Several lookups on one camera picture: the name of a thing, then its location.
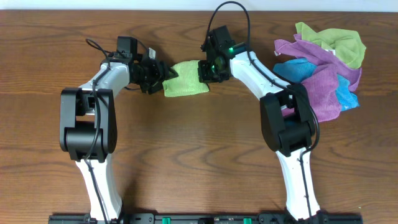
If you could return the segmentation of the light green cloth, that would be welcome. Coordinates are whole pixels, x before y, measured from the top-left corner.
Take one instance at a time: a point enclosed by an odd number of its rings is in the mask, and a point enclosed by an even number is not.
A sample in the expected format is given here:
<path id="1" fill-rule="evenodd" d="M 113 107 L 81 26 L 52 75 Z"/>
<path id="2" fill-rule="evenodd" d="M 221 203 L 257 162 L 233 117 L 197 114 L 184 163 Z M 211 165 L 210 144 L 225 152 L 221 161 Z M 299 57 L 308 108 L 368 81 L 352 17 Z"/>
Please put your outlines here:
<path id="1" fill-rule="evenodd" d="M 164 96 L 173 98 L 209 92 L 208 85 L 199 81 L 198 60 L 183 61 L 172 69 L 178 77 L 163 82 Z"/>

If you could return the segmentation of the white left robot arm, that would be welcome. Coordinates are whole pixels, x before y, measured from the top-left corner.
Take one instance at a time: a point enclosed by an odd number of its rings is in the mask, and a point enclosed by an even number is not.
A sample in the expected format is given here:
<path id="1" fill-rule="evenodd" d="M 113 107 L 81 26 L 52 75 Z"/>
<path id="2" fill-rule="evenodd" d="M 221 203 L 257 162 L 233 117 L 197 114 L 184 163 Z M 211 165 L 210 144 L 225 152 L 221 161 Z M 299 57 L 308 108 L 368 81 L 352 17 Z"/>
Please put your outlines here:
<path id="1" fill-rule="evenodd" d="M 65 88 L 60 100 L 60 147 L 75 161 L 90 200 L 86 223 L 119 219 L 122 199 L 113 177 L 112 154 L 118 140 L 114 99 L 130 84 L 152 94 L 178 73 L 152 58 L 103 60 L 98 73 L 78 88 Z"/>

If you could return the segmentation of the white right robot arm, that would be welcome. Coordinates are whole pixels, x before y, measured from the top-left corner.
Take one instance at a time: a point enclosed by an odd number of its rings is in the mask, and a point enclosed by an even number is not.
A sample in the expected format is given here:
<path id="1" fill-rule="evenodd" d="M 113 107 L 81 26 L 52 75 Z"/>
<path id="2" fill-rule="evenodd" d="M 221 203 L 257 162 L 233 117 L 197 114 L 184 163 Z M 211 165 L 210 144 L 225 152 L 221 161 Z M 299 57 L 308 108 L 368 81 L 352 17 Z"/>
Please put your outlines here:
<path id="1" fill-rule="evenodd" d="M 201 82 L 234 77 L 259 100 L 262 136 L 277 154 L 287 193 L 286 209 L 299 221 L 312 222 L 320 211 L 310 170 L 312 137 L 318 123 L 305 88 L 272 73 L 246 44 L 202 45 Z"/>

